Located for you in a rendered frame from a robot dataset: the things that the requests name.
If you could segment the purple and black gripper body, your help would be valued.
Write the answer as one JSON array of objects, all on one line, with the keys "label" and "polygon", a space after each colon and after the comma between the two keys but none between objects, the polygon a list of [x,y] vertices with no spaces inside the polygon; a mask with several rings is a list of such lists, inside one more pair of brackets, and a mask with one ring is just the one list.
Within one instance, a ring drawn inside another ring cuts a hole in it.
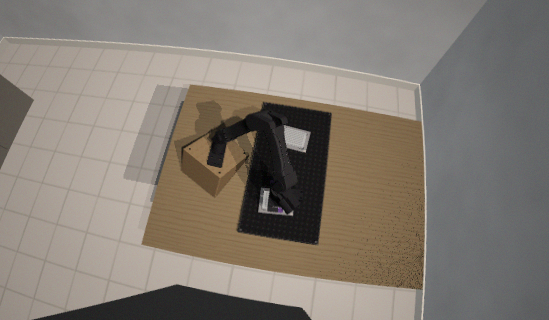
[{"label": "purple and black gripper body", "polygon": [[[271,187],[274,183],[271,183],[270,184],[270,192],[269,192],[269,198],[268,198],[268,207],[267,207],[267,211],[270,211],[270,212],[278,212],[278,207],[281,208],[281,206],[276,202],[277,199],[272,197],[271,195]],[[271,207],[269,207],[271,206]],[[273,206],[273,207],[272,207]]]}]

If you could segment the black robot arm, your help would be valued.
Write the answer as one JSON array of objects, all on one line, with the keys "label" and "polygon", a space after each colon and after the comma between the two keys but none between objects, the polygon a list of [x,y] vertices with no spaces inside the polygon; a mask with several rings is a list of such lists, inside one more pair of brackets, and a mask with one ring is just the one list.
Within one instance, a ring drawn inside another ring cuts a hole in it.
[{"label": "black robot arm", "polygon": [[288,215],[300,205],[303,200],[303,190],[291,189],[297,184],[297,176],[291,165],[285,142],[284,124],[287,123],[285,116],[270,109],[247,115],[244,120],[216,131],[214,137],[211,138],[213,142],[207,164],[221,168],[227,142],[246,133],[263,130],[273,161],[274,184],[271,187],[271,195],[277,199],[276,202]]}]

